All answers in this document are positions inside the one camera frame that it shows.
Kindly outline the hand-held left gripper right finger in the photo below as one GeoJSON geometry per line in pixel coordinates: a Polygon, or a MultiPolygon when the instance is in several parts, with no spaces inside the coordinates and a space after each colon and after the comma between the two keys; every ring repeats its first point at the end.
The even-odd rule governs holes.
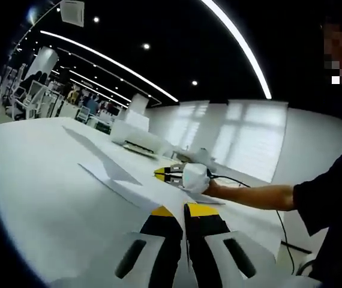
{"type": "Polygon", "coordinates": [[[184,205],[188,258],[199,287],[320,287],[309,277],[290,275],[274,255],[240,231],[230,231],[218,211],[184,205]]]}

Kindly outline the person's right hand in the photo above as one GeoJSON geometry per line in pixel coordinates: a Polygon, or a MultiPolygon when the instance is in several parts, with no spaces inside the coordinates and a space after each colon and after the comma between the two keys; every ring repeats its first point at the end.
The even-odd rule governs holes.
{"type": "Polygon", "coordinates": [[[206,196],[223,199],[225,196],[225,192],[226,192],[225,188],[222,185],[219,185],[218,183],[216,183],[216,181],[212,179],[210,180],[209,186],[203,192],[203,194],[206,196]]]}

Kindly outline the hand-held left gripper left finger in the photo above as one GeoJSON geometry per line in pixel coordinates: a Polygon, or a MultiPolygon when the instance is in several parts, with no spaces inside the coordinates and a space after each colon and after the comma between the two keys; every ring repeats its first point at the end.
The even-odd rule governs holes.
{"type": "Polygon", "coordinates": [[[51,287],[172,287],[183,230],[164,206],[154,209],[139,232],[114,240],[76,277],[51,287]]]}

